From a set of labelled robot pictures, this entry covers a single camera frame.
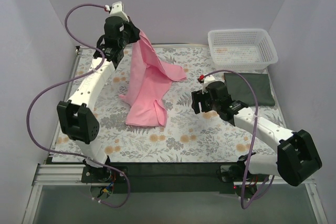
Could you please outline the pink t shirt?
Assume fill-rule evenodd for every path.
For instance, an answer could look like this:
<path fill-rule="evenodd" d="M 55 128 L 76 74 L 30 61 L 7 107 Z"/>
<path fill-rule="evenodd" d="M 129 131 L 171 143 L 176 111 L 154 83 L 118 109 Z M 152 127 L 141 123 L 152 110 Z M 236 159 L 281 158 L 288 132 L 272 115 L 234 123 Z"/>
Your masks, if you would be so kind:
<path fill-rule="evenodd" d="M 126 125 L 141 127 L 166 126 L 167 110 L 163 97 L 173 82 L 186 79 L 181 66 L 162 61 L 144 32 L 133 44 L 128 91 L 120 95 L 130 105 Z"/>

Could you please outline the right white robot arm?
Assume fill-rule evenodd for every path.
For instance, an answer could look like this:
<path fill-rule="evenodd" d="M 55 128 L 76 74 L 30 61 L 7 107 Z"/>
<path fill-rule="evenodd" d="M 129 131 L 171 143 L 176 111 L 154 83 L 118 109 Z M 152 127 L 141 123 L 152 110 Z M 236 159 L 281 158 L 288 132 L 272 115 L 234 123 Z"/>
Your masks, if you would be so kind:
<path fill-rule="evenodd" d="M 221 81 L 206 82 L 201 90 L 192 92 L 192 109 L 196 114 L 215 111 L 223 121 L 251 133 L 276 153 L 275 157 L 256 152 L 240 157 L 236 169 L 242 180 L 251 180 L 259 174 L 273 175 L 298 186 L 322 167 L 307 131 L 294 132 L 256 116 L 247 104 L 234 101 Z"/>

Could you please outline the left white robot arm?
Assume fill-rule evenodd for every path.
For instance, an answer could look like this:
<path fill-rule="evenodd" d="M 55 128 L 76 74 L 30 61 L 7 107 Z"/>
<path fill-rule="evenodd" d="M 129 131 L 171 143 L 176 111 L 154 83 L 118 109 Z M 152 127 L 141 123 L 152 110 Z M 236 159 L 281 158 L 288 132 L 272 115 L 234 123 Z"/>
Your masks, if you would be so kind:
<path fill-rule="evenodd" d="M 68 101 L 57 105 L 61 131 L 79 146 L 85 164 L 94 167 L 93 175 L 100 182 L 108 181 L 112 170 L 105 165 L 108 157 L 97 140 L 100 126 L 93 109 L 107 80 L 124 57 L 125 47 L 138 41 L 139 34 L 129 17 L 108 17 L 104 34 L 97 41 L 89 69 L 91 74 L 82 80 Z"/>

